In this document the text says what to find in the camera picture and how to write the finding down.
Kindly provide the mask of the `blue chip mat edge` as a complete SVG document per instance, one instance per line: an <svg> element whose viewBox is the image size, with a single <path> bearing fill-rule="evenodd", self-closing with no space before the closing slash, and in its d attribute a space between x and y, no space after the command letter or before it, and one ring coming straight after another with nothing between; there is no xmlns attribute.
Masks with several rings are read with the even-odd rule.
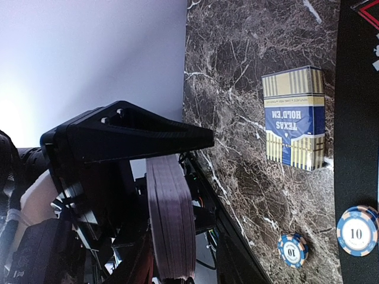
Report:
<svg viewBox="0 0 379 284"><path fill-rule="evenodd" d="M355 257L370 254L378 243L378 211L371 206L348 208L336 226L339 245Z"/></svg>

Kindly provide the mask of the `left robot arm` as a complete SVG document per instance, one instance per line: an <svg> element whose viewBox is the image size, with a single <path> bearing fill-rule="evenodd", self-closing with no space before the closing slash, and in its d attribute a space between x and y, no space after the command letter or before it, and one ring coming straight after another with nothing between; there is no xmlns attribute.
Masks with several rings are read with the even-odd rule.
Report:
<svg viewBox="0 0 379 284"><path fill-rule="evenodd" d="M191 283L195 236L214 215L193 205L180 154L214 134L126 101L16 148L1 134L2 283Z"/></svg>

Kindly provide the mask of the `blue white chip stack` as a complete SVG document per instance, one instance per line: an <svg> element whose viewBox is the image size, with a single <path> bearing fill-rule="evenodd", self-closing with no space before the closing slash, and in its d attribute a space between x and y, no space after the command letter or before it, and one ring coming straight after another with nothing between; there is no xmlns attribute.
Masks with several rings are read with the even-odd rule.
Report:
<svg viewBox="0 0 379 284"><path fill-rule="evenodd" d="M309 256L307 241L299 233L280 235L277 247L280 258L292 268L301 268Z"/></svg>

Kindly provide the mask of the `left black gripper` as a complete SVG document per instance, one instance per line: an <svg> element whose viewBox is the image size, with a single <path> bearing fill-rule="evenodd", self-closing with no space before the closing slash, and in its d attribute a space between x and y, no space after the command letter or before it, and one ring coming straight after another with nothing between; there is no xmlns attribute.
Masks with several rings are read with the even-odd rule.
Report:
<svg viewBox="0 0 379 284"><path fill-rule="evenodd" d="M116 101L58 125L40 144L60 200L104 282L151 283L147 204L128 160L212 147L213 131Z"/></svg>

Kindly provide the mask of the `red-backed card deck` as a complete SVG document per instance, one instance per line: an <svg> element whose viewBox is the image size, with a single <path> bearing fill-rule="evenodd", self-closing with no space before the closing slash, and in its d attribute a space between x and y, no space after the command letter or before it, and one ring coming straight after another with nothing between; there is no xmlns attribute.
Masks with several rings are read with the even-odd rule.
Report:
<svg viewBox="0 0 379 284"><path fill-rule="evenodd" d="M146 160L147 200L159 276L187 280L195 270L192 197L176 155Z"/></svg>

